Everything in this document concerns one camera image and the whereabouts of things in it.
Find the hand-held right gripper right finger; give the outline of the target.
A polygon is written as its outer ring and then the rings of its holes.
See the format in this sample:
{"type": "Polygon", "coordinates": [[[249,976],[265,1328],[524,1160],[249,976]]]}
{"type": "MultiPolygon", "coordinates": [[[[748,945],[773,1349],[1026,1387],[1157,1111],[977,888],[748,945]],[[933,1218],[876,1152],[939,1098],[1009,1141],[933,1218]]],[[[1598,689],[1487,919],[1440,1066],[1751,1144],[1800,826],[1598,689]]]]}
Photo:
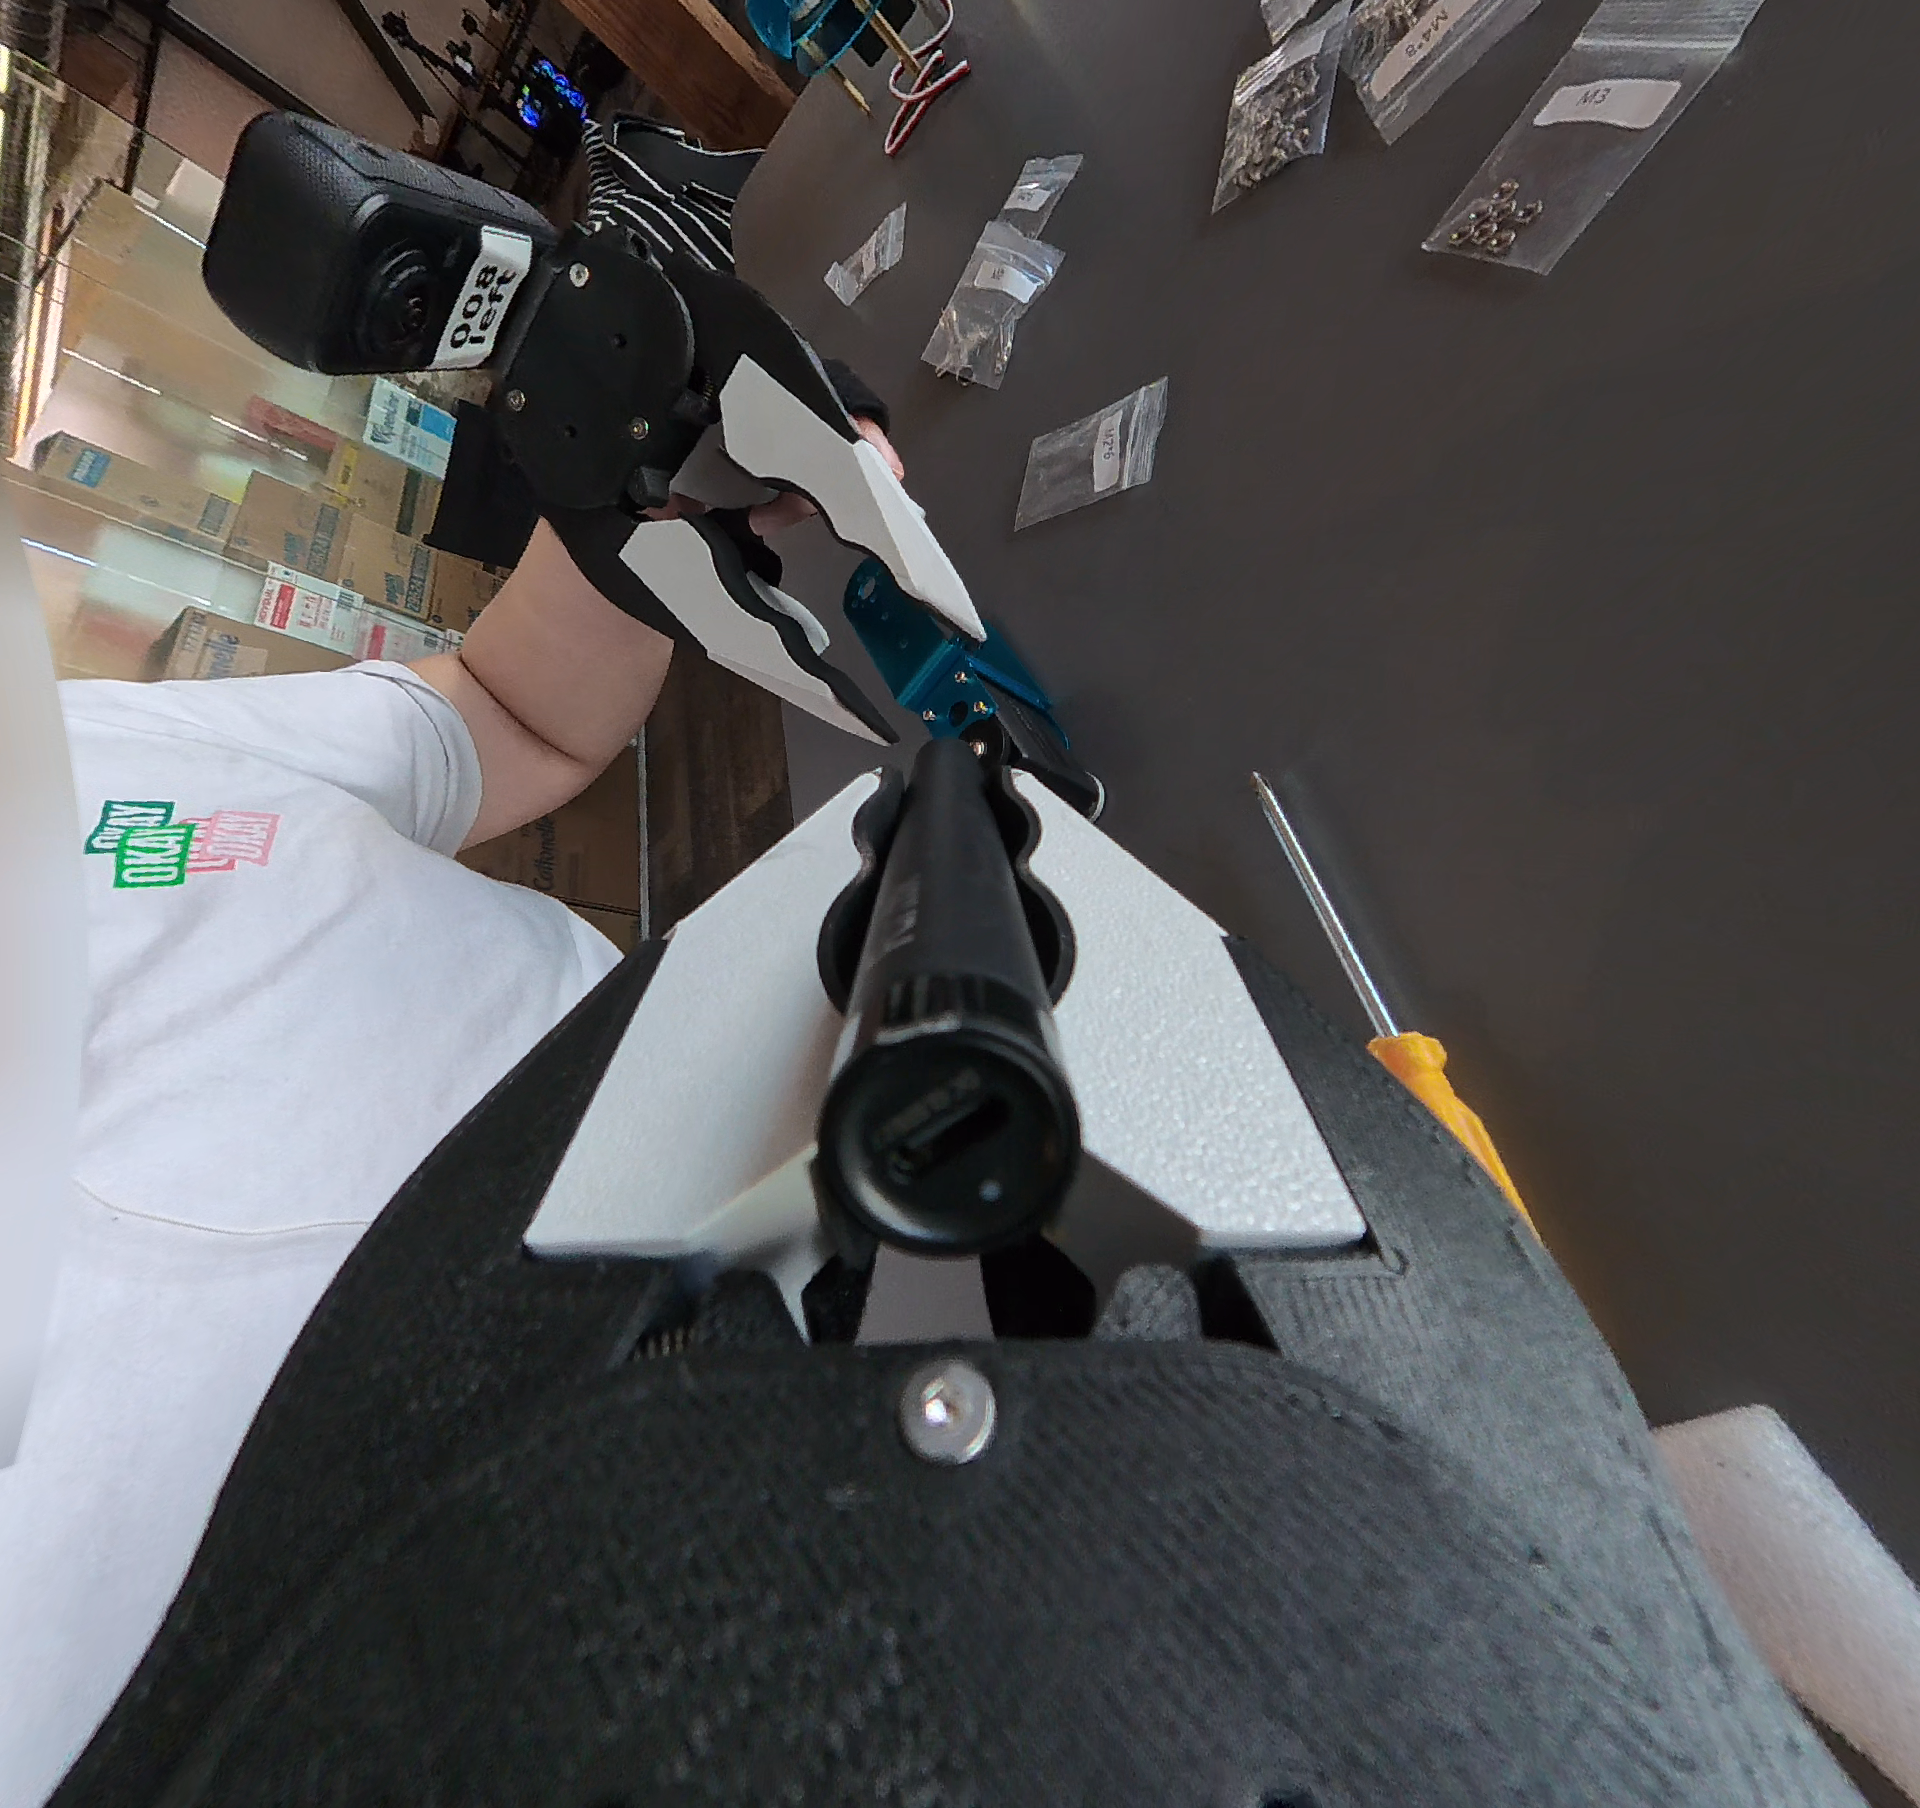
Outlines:
{"type": "Polygon", "coordinates": [[[1206,1251],[1336,1251],[1363,1218],[1225,931],[1025,771],[1028,871],[1066,909],[1054,1009],[1084,1149],[1206,1251]]]}

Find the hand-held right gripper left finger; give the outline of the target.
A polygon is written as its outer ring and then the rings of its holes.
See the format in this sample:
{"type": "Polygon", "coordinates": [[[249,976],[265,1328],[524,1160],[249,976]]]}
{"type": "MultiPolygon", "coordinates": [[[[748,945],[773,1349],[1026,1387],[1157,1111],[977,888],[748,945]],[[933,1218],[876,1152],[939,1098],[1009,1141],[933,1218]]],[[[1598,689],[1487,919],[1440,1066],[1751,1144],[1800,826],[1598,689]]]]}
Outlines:
{"type": "Polygon", "coordinates": [[[840,1010],[817,970],[858,873],[875,771],[679,922],[534,1212],[534,1257],[811,1277],[828,1259],[807,1159],[840,1010]]]}

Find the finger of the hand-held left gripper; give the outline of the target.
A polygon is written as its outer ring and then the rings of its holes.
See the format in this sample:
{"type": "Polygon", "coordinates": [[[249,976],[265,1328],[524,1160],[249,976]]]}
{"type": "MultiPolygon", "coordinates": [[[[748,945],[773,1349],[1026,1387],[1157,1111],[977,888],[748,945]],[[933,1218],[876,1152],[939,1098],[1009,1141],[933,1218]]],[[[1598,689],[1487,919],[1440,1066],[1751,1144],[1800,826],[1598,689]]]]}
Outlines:
{"type": "Polygon", "coordinates": [[[830,425],[751,356],[732,366],[720,409],[724,452],[735,466],[763,486],[803,493],[830,534],[876,557],[906,595],[973,643],[985,640],[973,595],[925,510],[868,440],[830,425]]]}
{"type": "Polygon", "coordinates": [[[708,661],[830,727],[900,741],[860,687],[828,663],[828,630],[751,574],[709,516],[638,520],[622,563],[708,661]]]}

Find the blue bracket with black servo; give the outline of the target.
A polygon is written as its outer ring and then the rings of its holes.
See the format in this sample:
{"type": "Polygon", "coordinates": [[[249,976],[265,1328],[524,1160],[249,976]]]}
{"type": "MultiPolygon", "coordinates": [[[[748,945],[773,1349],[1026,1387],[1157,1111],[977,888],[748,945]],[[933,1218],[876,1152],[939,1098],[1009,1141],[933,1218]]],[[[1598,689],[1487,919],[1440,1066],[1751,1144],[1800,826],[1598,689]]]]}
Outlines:
{"type": "Polygon", "coordinates": [[[844,613],[900,709],[933,740],[964,740],[991,766],[1035,775],[1074,812],[1094,820],[1106,789],[1068,751],[1052,701],[996,632],[971,643],[906,595],[876,557],[861,560],[844,613]]]}

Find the black electric screwdriver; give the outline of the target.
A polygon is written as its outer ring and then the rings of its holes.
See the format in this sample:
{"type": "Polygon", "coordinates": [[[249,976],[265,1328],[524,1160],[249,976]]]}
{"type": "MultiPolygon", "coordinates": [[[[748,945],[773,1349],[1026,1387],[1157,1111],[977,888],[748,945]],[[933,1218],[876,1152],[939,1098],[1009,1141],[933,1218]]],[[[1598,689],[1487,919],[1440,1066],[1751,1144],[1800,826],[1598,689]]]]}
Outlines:
{"type": "Polygon", "coordinates": [[[858,876],[817,963],[845,1013],[809,1168],[832,1253],[977,1257],[1068,1198],[1083,1128],[1054,1007],[1066,909],[1028,871],[1040,826],[1011,772],[929,740],[858,809],[858,876]]]}

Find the person's left forearm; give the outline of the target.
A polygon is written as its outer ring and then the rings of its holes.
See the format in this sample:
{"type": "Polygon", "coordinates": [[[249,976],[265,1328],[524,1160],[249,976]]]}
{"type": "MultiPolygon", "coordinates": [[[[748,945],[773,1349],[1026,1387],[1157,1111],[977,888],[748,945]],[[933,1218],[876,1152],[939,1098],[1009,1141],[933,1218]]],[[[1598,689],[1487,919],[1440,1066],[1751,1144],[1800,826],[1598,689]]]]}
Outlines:
{"type": "Polygon", "coordinates": [[[538,523],[457,651],[411,668],[457,711],[480,801],[465,848],[536,820],[640,734],[673,643],[608,603],[538,523]]]}

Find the dark grey desk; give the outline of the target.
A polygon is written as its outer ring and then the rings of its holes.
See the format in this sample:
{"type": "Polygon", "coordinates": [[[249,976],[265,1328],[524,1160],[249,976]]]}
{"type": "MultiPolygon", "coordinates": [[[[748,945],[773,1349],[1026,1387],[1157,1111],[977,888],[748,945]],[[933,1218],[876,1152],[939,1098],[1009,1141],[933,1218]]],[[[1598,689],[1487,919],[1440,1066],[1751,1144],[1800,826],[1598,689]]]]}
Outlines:
{"type": "Polygon", "coordinates": [[[1602,0],[1390,146],[1341,83],[1213,215],[1258,3],[955,0],[900,158],[803,91],[740,272],[891,405],[1107,831],[1363,1036],[1260,771],[1646,1419],[1772,1407],[1915,1573],[1915,0],[1766,0],[1542,278],[1422,243],[1602,0]],[[1001,385],[939,377],[1070,152],[1001,385]],[[1152,480],[1014,531],[1030,443],[1159,377],[1152,480]]]}

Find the black and white striped cloth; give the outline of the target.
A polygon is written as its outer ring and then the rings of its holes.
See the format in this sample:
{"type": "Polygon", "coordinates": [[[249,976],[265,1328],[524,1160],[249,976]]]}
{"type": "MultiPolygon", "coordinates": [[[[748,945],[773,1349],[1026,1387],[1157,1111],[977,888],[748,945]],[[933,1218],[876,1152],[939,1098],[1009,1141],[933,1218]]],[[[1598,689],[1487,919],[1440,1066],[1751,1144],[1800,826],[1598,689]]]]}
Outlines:
{"type": "Polygon", "coordinates": [[[682,256],[735,276],[732,215],[761,151],[708,151],[685,132],[637,115],[582,132],[582,225],[638,237],[663,260],[682,256]]]}

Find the small clear zip bag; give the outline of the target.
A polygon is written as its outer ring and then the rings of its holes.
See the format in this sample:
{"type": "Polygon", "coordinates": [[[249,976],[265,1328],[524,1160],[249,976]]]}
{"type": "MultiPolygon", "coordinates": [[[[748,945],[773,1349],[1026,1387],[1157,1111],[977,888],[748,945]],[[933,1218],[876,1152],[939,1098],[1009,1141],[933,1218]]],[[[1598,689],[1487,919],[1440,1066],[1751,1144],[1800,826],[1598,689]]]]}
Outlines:
{"type": "Polygon", "coordinates": [[[900,265],[906,219],[907,202],[900,202],[856,253],[828,265],[825,285],[840,306],[854,306],[868,288],[900,265]]]}
{"type": "Polygon", "coordinates": [[[996,219],[1015,230],[1022,237],[1040,237],[1083,161],[1084,156],[1079,152],[1028,158],[996,219]]]}

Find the small zip bag of screws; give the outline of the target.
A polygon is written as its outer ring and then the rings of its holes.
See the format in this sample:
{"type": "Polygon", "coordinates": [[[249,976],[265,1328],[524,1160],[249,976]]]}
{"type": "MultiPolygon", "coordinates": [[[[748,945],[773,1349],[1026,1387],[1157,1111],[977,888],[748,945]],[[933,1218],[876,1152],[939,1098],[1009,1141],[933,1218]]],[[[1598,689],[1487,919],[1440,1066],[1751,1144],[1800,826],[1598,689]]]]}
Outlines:
{"type": "Polygon", "coordinates": [[[974,243],[923,360],[939,377],[997,390],[1017,324],[1054,281],[1063,253],[1003,219],[988,222],[974,243]]]}

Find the brown cardboard box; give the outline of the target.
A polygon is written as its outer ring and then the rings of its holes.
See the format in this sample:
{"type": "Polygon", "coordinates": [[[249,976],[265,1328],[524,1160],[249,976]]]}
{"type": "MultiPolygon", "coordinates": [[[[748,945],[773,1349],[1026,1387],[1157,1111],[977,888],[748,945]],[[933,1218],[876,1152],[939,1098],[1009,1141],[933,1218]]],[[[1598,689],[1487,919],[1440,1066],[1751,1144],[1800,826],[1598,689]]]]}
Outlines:
{"type": "Polygon", "coordinates": [[[456,859],[494,881],[550,896],[629,955],[640,940],[646,890],[640,792],[638,752],[629,746],[573,803],[456,859]]]}

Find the flat clear zip bag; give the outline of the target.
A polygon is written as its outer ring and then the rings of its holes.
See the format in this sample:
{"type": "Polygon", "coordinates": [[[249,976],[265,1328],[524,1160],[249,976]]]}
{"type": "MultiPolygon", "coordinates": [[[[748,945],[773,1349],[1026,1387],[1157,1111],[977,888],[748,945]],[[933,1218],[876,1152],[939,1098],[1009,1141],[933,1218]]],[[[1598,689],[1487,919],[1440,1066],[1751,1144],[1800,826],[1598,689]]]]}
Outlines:
{"type": "Polygon", "coordinates": [[[1025,531],[1139,486],[1154,475],[1166,377],[1030,443],[1014,531],[1025,531]]]}

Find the stack of cardboard boxes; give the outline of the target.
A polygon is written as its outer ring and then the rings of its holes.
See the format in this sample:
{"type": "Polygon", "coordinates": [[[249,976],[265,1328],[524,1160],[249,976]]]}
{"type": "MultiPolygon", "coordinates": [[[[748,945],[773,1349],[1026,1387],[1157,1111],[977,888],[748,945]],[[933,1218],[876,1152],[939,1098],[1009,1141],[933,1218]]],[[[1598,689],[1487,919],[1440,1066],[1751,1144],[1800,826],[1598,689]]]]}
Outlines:
{"type": "Polygon", "coordinates": [[[225,681],[450,653],[506,571],[428,543],[442,484],[273,403],[74,356],[3,503],[61,678],[225,681]]]}

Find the zip bag of silver screws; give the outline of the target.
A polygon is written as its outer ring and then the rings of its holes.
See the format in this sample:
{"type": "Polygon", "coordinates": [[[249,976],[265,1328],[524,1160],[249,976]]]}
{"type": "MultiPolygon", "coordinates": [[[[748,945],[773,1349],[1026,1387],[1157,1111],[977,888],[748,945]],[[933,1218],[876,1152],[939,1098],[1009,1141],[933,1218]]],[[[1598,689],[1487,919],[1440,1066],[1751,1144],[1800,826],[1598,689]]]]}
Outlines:
{"type": "Polygon", "coordinates": [[[1397,142],[1541,0],[1361,0],[1341,69],[1380,140],[1397,142]]]}
{"type": "Polygon", "coordinates": [[[1352,9],[1354,0],[1336,0],[1236,78],[1212,213],[1321,155],[1352,9]]]}

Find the zip bag of small nuts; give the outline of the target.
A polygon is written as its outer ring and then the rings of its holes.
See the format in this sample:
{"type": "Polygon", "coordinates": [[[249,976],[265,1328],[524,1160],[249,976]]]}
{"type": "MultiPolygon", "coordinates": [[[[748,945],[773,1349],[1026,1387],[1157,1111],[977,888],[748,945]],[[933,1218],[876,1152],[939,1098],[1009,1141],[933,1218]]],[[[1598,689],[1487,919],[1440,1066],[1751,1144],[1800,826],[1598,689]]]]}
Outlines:
{"type": "Polygon", "coordinates": [[[1547,276],[1766,0],[1602,0],[1422,249],[1547,276]]]}

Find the yellow-handled screwdriver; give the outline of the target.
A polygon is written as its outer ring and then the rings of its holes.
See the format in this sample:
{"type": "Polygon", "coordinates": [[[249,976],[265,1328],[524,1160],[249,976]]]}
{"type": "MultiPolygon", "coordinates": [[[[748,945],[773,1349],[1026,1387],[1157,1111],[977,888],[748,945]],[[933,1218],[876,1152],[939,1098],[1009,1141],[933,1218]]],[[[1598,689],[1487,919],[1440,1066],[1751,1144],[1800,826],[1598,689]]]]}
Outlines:
{"type": "Polygon", "coordinates": [[[1317,871],[1314,869],[1305,843],[1291,822],[1286,810],[1283,809],[1276,792],[1258,771],[1249,772],[1249,786],[1261,806],[1261,814],[1269,834],[1278,841],[1288,863],[1294,883],[1299,885],[1308,906],[1314,913],[1317,929],[1321,931],[1333,957],[1339,963],[1342,979],[1347,982],[1352,993],[1366,1015],[1368,1028],[1371,1030],[1371,1040],[1368,1042],[1366,1052],[1369,1052],[1373,1060],[1378,1060],[1378,1065],[1389,1076],[1392,1076],[1414,1099],[1426,1107],[1429,1114],[1454,1136],[1465,1155],[1506,1195],[1510,1207],[1526,1222],[1532,1236],[1539,1238],[1539,1227],[1535,1226],[1523,1198],[1514,1183],[1514,1177],[1506,1168],[1487,1124],[1454,1090],[1454,1084],[1447,1076],[1444,1047],[1422,1032],[1402,1028],[1385,993],[1380,991],[1378,982],[1368,969],[1357,940],[1339,915],[1326,883],[1321,883],[1317,871]]]}

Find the corrugated metal duct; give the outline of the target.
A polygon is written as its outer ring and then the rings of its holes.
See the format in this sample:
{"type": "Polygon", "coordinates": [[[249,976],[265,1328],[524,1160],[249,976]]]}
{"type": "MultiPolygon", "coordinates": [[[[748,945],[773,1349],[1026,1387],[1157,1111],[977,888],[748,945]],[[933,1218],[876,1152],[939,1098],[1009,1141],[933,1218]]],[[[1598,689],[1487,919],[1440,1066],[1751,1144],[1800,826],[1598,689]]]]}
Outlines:
{"type": "Polygon", "coordinates": [[[22,403],[29,302],[67,0],[1,0],[1,452],[22,403]]]}

